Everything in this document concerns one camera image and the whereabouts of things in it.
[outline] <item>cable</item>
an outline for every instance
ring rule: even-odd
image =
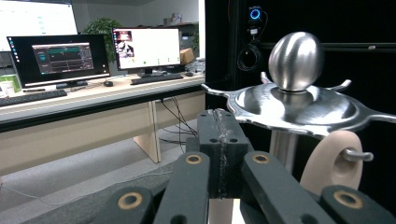
[[[268,14],[265,11],[262,11],[262,13],[265,14],[265,24],[262,27],[262,32],[260,33],[259,37],[257,37],[259,40],[262,37],[262,33],[264,33],[265,27],[267,27],[267,23],[268,23]]]
[[[87,86],[82,86],[82,87],[72,87],[70,88],[70,92],[75,92],[75,91],[81,91],[81,90],[89,90],[89,89],[93,89],[96,87],[100,87],[102,86],[102,82],[96,82],[96,83],[91,83]]]
[[[120,78],[120,77],[130,77],[131,75],[129,75],[129,74],[125,74],[125,75],[119,75],[119,76],[115,76],[115,77],[108,77],[108,78],[106,78],[106,80],[113,80],[113,79],[116,79],[116,78]]]
[[[167,140],[167,139],[163,139],[163,138],[159,138],[159,139],[161,141],[164,141],[164,142],[167,142],[167,143],[186,145],[186,142],[182,142],[182,141]]]
[[[66,202],[64,202],[64,203],[48,203],[48,202],[46,202],[45,200],[41,199],[40,197],[37,197],[37,196],[34,196],[34,195],[30,195],[30,194],[26,194],[26,193],[20,192],[20,191],[15,190],[15,189],[7,188],[7,187],[5,187],[5,186],[3,186],[3,185],[0,186],[0,189],[7,189],[7,190],[9,190],[9,191],[18,193],[18,194],[23,195],[23,196],[25,196],[25,197],[37,199],[37,200],[39,200],[40,202],[42,202],[42,203],[44,203],[44,204],[48,204],[48,205],[65,205],[65,204],[71,203],[71,202],[73,202],[73,201],[75,201],[75,200],[77,200],[77,199],[84,198],[84,197],[86,197],[86,196],[92,195],[92,194],[97,193],[97,192],[99,192],[99,191],[102,191],[102,190],[104,190],[104,189],[110,188],[110,187],[112,187],[112,186],[114,186],[114,185],[127,183],[127,182],[130,182],[130,181],[134,181],[134,180],[136,180],[136,179],[140,179],[140,178],[143,178],[143,177],[150,176],[150,175],[169,175],[169,174],[171,174],[171,173],[172,173],[172,171],[164,172],[164,173],[159,173],[159,174],[146,174],[146,175],[137,176],[137,177],[132,178],[132,179],[129,179],[129,180],[125,180],[125,181],[121,181],[121,182],[117,182],[117,183],[115,183],[115,184],[109,185],[109,186],[107,186],[107,187],[105,187],[105,188],[103,188],[103,189],[99,189],[99,190],[97,190],[97,191],[94,191],[94,192],[91,192],[91,193],[88,193],[88,194],[80,195],[80,196],[78,196],[78,197],[76,197],[76,198],[73,198],[73,199],[71,199],[71,200],[69,200],[69,201],[66,201]]]
[[[181,122],[181,120],[179,119],[178,120],[178,126],[181,125],[180,122]],[[178,130],[178,143],[180,145],[181,152],[185,153],[185,151],[183,150],[183,146],[181,144],[181,130]]]
[[[262,70],[264,58],[259,45],[259,40],[253,40],[241,49],[237,57],[237,66],[241,71],[255,73]]]
[[[164,107],[165,107],[176,119],[178,119],[179,125],[180,125],[180,123],[183,123],[184,125],[186,125],[186,127],[188,127],[188,128],[190,129],[190,131],[194,134],[194,136],[197,137],[197,136],[196,136],[197,132],[196,132],[192,127],[189,126],[189,124],[188,124],[187,121],[184,119],[183,115],[181,114],[180,108],[178,107],[177,99],[176,99],[175,97],[172,97],[172,99],[173,99],[173,101],[174,101],[174,103],[175,103],[175,105],[176,105],[177,113],[181,116],[181,118],[178,117],[171,109],[169,109],[169,107],[166,106],[166,104],[164,104],[163,101],[162,101],[163,106],[164,106]]]
[[[191,133],[191,131],[189,131],[189,130],[183,130],[182,128],[179,128],[179,129],[182,130],[182,131],[185,131],[184,134],[194,134],[194,133]],[[168,132],[168,133],[179,133],[179,132],[169,131],[169,130],[166,130],[166,129],[163,129],[163,130]]]

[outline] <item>gray floor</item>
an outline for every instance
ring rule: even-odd
[[[196,120],[189,125],[196,130]],[[166,130],[178,132],[175,126]],[[162,139],[179,140],[178,133],[161,130],[159,134]],[[182,134],[181,141],[186,137],[193,135]],[[127,139],[2,176],[3,187],[39,199],[1,188],[0,223],[89,223],[117,189],[155,189],[166,182],[182,149],[161,141],[161,150],[163,160],[153,163],[133,139]]]

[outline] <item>metal pole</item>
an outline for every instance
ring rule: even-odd
[[[292,173],[295,151],[297,148],[298,135],[296,133],[285,133],[272,131],[270,154],[274,155]]]

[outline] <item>keyboard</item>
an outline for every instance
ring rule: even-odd
[[[62,97],[66,95],[67,93],[64,90],[41,91],[41,92],[31,93],[28,95],[14,96],[14,97],[0,99],[0,106],[19,105],[33,101],[41,101],[56,97]]]
[[[163,76],[158,76],[158,77],[141,77],[141,78],[132,79],[131,85],[139,85],[139,84],[145,84],[145,83],[150,83],[150,82],[159,82],[159,81],[182,79],[182,78],[183,78],[183,76],[180,74],[163,75]]]

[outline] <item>cardboard box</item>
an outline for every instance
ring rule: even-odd
[[[183,49],[180,51],[180,64],[184,65],[195,59],[192,49]]]

